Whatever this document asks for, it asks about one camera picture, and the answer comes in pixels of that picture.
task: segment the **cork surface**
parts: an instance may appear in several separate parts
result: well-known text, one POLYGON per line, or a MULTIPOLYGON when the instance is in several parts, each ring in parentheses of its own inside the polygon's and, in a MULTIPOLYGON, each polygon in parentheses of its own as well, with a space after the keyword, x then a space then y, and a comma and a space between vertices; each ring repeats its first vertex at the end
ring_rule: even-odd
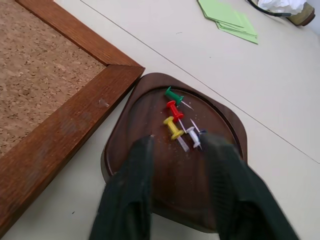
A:
POLYGON ((14 0, 0 0, 0 157, 104 69, 14 0))

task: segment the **white table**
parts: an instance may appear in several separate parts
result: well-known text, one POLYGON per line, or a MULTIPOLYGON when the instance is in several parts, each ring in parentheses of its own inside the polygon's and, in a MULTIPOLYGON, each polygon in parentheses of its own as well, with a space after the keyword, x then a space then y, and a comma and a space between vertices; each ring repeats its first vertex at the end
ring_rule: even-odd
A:
MULTIPOLYGON (((238 115, 247 132, 249 165, 267 183, 301 239, 317 240, 318 36, 241 0, 230 2, 247 14, 259 34, 259 45, 219 31, 193 0, 85 1, 91 7, 80 0, 57 2, 146 67, 145 73, 169 74, 238 115)), ((105 184, 101 152, 126 100, 3 240, 88 238, 105 184)), ((153 215, 153 240, 216 237, 153 215)))

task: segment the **wooden tray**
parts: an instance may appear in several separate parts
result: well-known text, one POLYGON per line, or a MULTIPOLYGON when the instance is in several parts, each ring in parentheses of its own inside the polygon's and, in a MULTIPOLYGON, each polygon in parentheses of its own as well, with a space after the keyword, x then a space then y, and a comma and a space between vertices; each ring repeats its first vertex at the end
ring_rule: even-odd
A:
POLYGON ((190 151, 185 153, 177 140, 172 141, 164 119, 171 116, 166 108, 169 101, 166 89, 183 95, 178 109, 184 113, 185 128, 194 120, 200 129, 224 136, 236 145, 243 160, 247 162, 247 135, 239 118, 226 106, 201 94, 177 79, 150 73, 140 79, 105 146, 101 158, 104 179, 117 172, 126 159, 132 143, 146 135, 155 135, 153 212, 202 232, 216 231, 208 193, 203 153, 192 149, 188 135, 182 138, 190 151))

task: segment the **white tissue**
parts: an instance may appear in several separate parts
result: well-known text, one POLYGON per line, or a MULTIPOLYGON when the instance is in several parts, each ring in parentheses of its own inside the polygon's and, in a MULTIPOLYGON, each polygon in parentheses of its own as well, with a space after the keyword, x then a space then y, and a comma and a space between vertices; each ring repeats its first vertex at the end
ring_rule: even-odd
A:
POLYGON ((259 0, 258 6, 274 13, 290 13, 296 15, 304 9, 307 0, 259 0))

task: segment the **brown object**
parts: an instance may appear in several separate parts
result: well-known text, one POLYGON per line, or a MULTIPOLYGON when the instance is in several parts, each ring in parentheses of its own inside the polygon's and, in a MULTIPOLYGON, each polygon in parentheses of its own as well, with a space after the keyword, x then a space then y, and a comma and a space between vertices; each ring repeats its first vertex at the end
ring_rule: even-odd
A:
POLYGON ((12 0, 0 43, 1 158, 105 66, 12 0))
POLYGON ((130 57, 56 4, 54 0, 16 1, 99 62, 105 65, 139 66, 130 57))
POLYGON ((200 129, 233 143, 247 162, 247 135, 236 114, 171 76, 151 73, 138 82, 124 107, 102 154, 102 173, 108 181, 109 175, 120 169, 132 143, 153 134, 153 211, 199 231, 212 233, 216 231, 216 223, 211 211, 203 154, 192 149, 193 142, 188 135, 182 136, 191 149, 185 153, 177 140, 171 140, 168 127, 163 124, 171 115, 170 109, 166 108, 169 99, 165 96, 169 86, 178 95, 183 95, 183 101, 194 109, 179 105, 185 128, 192 126, 190 119, 194 120, 200 129))
POLYGON ((302 12, 289 16, 287 19, 296 26, 306 26, 315 18, 315 8, 305 2, 302 12))
POLYGON ((53 0, 18 2, 107 67, 1 158, 0 238, 144 71, 53 0))

